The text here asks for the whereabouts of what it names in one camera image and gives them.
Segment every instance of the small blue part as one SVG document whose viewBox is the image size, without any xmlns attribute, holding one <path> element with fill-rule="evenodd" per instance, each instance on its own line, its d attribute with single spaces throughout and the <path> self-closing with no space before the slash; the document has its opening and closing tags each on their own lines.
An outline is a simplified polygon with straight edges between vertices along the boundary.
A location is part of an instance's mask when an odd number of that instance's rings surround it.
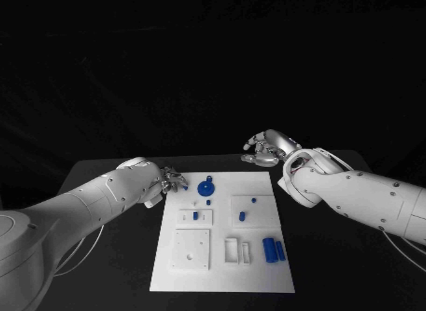
<svg viewBox="0 0 426 311">
<path fill-rule="evenodd" d="M 212 183 L 212 177 L 208 175 L 206 180 L 198 185 L 198 192 L 201 196 L 211 196 L 215 192 L 215 185 Z"/>
<path fill-rule="evenodd" d="M 265 262 L 270 264 L 278 261 L 278 256 L 276 255 L 276 242 L 273 238 L 263 239 L 263 248 L 265 255 Z"/>
<path fill-rule="evenodd" d="M 281 246 L 281 242 L 280 241 L 276 241 L 276 251 L 278 253 L 280 261 L 286 260 L 284 253 L 283 253 L 283 246 Z"/>
</svg>

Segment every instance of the blue battery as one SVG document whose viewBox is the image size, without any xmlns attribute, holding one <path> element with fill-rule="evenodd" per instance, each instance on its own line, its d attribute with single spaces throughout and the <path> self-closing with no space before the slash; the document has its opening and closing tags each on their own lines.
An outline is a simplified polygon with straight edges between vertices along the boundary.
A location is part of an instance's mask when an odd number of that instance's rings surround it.
<svg viewBox="0 0 426 311">
<path fill-rule="evenodd" d="M 278 261 L 278 257 L 276 255 L 276 242 L 273 238 L 263 239 L 263 248 L 265 255 L 265 262 L 273 263 Z"/>
<path fill-rule="evenodd" d="M 284 253 L 283 253 L 283 246 L 281 246 L 281 242 L 280 241 L 276 241 L 276 251 L 278 253 L 280 261 L 286 260 Z"/>
</svg>

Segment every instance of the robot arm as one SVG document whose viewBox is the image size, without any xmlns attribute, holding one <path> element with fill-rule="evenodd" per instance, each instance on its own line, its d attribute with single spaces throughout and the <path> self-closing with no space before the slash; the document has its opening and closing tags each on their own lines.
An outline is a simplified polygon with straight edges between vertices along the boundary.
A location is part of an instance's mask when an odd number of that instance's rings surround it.
<svg viewBox="0 0 426 311">
<path fill-rule="evenodd" d="M 75 243 L 160 191 L 188 186 L 172 169 L 137 157 L 66 193 L 17 211 L 0 211 L 0 310 L 35 310 L 56 265 Z"/>
<path fill-rule="evenodd" d="M 255 146 L 242 161 L 271 167 L 283 160 L 280 187 L 294 201 L 332 210 L 362 224 L 426 245 L 426 189 L 359 170 L 343 171 L 320 148 L 302 146 L 267 130 L 244 146 Z"/>
</svg>

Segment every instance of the black table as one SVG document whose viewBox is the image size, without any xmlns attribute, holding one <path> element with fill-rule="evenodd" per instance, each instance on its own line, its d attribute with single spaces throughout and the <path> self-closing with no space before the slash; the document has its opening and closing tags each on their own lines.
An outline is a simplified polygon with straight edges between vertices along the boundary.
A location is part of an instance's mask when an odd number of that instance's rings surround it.
<svg viewBox="0 0 426 311">
<path fill-rule="evenodd" d="M 351 150 L 332 153 L 355 170 L 371 172 Z M 127 159 L 76 162 L 59 194 L 115 169 Z M 263 168 L 240 155 L 149 158 L 179 172 L 267 170 L 271 177 L 294 294 L 150 292 L 163 201 L 147 209 L 136 205 L 104 227 L 94 251 L 79 267 L 55 277 L 38 308 L 45 310 L 426 310 L 426 273 L 403 258 L 377 229 L 345 218 L 322 202 L 300 206 L 276 184 L 281 164 Z M 98 231 L 68 262 L 84 257 Z M 426 266 L 426 257 L 407 254 Z"/>
</svg>

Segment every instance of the dark curtain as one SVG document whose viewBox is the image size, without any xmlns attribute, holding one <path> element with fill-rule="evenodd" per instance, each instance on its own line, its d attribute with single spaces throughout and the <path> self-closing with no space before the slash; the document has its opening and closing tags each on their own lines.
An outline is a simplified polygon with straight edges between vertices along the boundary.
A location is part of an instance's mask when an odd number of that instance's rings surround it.
<svg viewBox="0 0 426 311">
<path fill-rule="evenodd" d="M 53 196 L 79 160 L 238 154 L 268 128 L 426 186 L 426 2 L 4 9 L 6 208 Z"/>
</svg>

